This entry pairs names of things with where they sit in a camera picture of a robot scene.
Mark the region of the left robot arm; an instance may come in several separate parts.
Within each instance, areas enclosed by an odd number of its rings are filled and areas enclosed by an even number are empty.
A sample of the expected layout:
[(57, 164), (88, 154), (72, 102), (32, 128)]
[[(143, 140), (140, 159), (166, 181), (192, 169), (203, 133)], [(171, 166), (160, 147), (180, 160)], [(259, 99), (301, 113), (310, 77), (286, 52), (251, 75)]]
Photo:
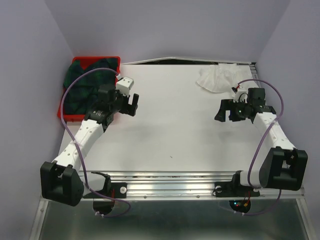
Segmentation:
[(51, 162), (40, 168), (42, 197), (69, 206), (76, 206), (83, 196), (91, 192), (85, 157), (94, 143), (105, 133), (116, 113), (135, 116), (139, 95), (129, 101), (134, 85), (131, 78), (124, 77), (116, 84), (101, 85), (98, 99), (86, 113), (70, 143)]

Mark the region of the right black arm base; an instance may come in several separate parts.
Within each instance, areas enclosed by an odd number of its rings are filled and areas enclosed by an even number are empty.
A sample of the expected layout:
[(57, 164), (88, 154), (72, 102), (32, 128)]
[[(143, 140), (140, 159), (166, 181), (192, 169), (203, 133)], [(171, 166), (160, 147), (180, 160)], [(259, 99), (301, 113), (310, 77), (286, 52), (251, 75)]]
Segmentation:
[(217, 198), (239, 198), (230, 200), (229, 205), (233, 211), (244, 215), (251, 209), (251, 197), (259, 197), (260, 191), (241, 185), (240, 175), (241, 171), (236, 171), (231, 181), (215, 182), (212, 195)]

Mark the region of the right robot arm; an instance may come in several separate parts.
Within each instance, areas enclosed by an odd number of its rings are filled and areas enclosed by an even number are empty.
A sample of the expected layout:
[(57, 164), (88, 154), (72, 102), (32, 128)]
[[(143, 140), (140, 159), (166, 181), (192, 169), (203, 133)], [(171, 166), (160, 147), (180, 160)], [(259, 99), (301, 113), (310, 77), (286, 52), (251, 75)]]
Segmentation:
[(278, 119), (280, 115), (275, 109), (266, 104), (264, 88), (233, 88), (232, 99), (223, 99), (215, 120), (224, 123), (226, 119), (232, 122), (245, 121), (251, 123), (262, 134), (261, 142), (267, 145), (268, 153), (259, 157), (254, 153), (254, 162), (258, 169), (251, 164), (247, 171), (238, 170), (232, 180), (226, 184), (219, 183), (220, 192), (230, 190), (235, 195), (253, 189), (267, 188), (298, 191), (303, 182), (308, 155), (304, 150), (297, 149), (287, 138)]

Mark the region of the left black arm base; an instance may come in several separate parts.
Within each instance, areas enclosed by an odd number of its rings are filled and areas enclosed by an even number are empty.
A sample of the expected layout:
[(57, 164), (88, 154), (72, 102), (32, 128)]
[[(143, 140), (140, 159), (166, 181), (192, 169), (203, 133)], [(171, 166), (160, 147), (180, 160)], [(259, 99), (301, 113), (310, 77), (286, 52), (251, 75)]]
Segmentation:
[(112, 182), (105, 172), (91, 171), (88, 184), (92, 190), (84, 188), (83, 199), (93, 199), (92, 209), (101, 218), (115, 218), (127, 214), (131, 204), (126, 201), (127, 183)]

